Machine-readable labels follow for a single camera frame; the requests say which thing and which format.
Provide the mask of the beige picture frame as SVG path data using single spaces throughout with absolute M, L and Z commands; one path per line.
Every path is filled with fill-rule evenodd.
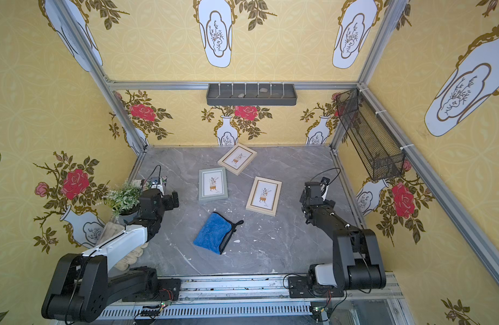
M 281 188 L 281 181 L 255 177 L 246 210 L 274 217 L 279 204 Z
M 218 161 L 218 165 L 225 167 L 227 171 L 238 176 L 256 156 L 257 152 L 255 150 L 237 144 Z

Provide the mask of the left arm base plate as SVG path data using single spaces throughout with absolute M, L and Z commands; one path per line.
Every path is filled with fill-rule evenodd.
M 158 279 L 154 288 L 128 295 L 122 302 L 172 301 L 179 299 L 182 280 L 179 278 Z

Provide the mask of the blue microfiber cloth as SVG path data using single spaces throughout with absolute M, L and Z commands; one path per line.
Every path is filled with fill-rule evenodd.
M 233 223 L 217 212 L 213 212 L 205 225 L 199 231 L 193 244 L 221 255 L 237 227 L 244 224 L 243 220 Z

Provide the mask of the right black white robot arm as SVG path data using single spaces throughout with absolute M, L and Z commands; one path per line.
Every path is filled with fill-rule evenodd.
M 300 199 L 306 223 L 322 230 L 333 242 L 332 262 L 313 264 L 308 271 L 310 287 L 333 287 L 335 296 L 345 291 L 372 291 L 386 286 L 386 272 L 377 237 L 339 217 L 334 202 L 325 200 L 320 182 L 308 181 Z

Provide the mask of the potted green plant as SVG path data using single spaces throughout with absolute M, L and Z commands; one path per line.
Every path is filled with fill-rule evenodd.
M 104 204 L 112 212 L 110 222 L 122 225 L 132 222 L 140 210 L 141 192 L 139 186 L 128 182 L 110 190 L 104 197 Z

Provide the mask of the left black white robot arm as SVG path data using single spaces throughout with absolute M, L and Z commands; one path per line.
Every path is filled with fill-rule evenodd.
M 157 296 L 154 268 L 134 268 L 113 277 L 108 273 L 134 249 L 154 238 L 165 212 L 179 206 L 176 191 L 163 194 L 157 188 L 145 190 L 140 195 L 138 216 L 119 234 L 83 253 L 61 257 L 41 308 L 42 317 L 65 323 L 93 322 L 118 300 L 139 293 Z

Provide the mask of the beige work glove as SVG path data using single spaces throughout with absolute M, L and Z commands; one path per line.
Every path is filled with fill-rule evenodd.
M 106 223 L 104 231 L 99 241 L 97 242 L 97 245 L 106 242 L 107 240 L 111 239 L 115 235 L 122 232 L 124 229 L 125 227 L 121 224 L 112 223 L 112 222 Z M 129 254 L 127 254 L 123 259 L 119 260 L 114 265 L 114 268 L 121 272 L 127 271 L 131 265 L 134 265 L 138 261 L 138 259 L 143 255 L 144 250 L 148 246 L 149 244 L 146 242 L 143 245 L 140 245 L 139 247 L 135 248 Z

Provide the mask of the grey wall shelf tray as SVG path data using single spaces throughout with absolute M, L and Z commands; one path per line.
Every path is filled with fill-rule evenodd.
M 210 83 L 206 100 L 209 106 L 295 106 L 295 85 L 279 82 Z

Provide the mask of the grey-green picture frame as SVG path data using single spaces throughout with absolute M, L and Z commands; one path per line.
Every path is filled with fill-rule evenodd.
M 224 167 L 199 171 L 199 201 L 224 200 L 228 198 L 227 175 Z

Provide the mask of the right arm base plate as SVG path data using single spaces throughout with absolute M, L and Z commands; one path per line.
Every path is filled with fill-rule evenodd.
M 292 299 L 329 299 L 340 298 L 345 295 L 344 291 L 340 288 L 332 285 L 318 284 L 312 276 L 289 274 L 284 278 L 283 284 L 288 290 L 289 297 Z

